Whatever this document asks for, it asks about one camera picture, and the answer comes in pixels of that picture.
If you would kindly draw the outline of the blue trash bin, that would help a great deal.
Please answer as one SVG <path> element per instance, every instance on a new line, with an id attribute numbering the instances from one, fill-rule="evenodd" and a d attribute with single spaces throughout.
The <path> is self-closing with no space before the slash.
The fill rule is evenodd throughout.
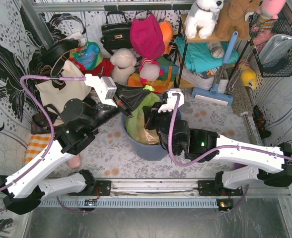
<path id="1" fill-rule="evenodd" d="M 134 153 L 139 156 L 141 159 L 146 161 L 160 161 L 165 156 L 168 155 L 168 152 L 162 148 L 160 144 L 157 145 L 144 145 L 135 140 L 133 140 L 128 133 L 126 132 L 125 127 L 126 116 L 121 114 L 121 126 L 125 136 L 128 138 L 129 143 L 134 151 Z"/>

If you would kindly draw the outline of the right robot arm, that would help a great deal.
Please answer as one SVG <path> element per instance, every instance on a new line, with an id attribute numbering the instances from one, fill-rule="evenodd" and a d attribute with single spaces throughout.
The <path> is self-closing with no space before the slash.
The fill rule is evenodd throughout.
<path id="1" fill-rule="evenodd" d="M 213 180 L 198 182 L 201 196 L 242 195 L 242 186 L 262 182 L 271 187 L 292 183 L 292 165 L 288 163 L 291 146 L 257 146 L 227 138 L 215 132 L 190 128 L 177 118 L 174 110 L 163 111 L 164 104 L 144 106 L 145 129 L 155 130 L 171 160 L 179 166 L 196 162 L 228 161 L 240 164 L 232 171 L 217 172 Z"/>

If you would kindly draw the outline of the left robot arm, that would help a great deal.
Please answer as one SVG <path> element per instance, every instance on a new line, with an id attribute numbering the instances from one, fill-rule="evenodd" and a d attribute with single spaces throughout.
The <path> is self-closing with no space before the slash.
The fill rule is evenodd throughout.
<path id="1" fill-rule="evenodd" d="M 55 133 L 52 144 L 34 159 L 10 176 L 0 176 L 0 189 L 6 210 L 22 215 L 35 209 L 48 198 L 69 195 L 95 195 L 97 181 L 89 170 L 65 178 L 47 178 L 59 165 L 78 155 L 98 134 L 98 128 L 119 113 L 132 112 L 150 94 L 143 87 L 117 84 L 115 106 L 93 99 L 70 99 L 64 105 L 60 118 L 63 124 Z"/>

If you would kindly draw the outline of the green trash bag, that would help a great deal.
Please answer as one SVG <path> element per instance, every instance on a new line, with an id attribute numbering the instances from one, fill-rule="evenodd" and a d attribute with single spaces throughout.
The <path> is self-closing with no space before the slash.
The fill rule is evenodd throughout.
<path id="1" fill-rule="evenodd" d="M 152 107 L 156 102 L 160 102 L 160 97 L 151 92 L 146 96 L 138 108 L 133 111 L 133 116 L 125 119 L 126 132 L 134 141 L 144 145 L 159 144 L 159 136 L 155 129 L 148 130 L 144 128 L 145 114 L 143 112 L 143 107 Z"/>

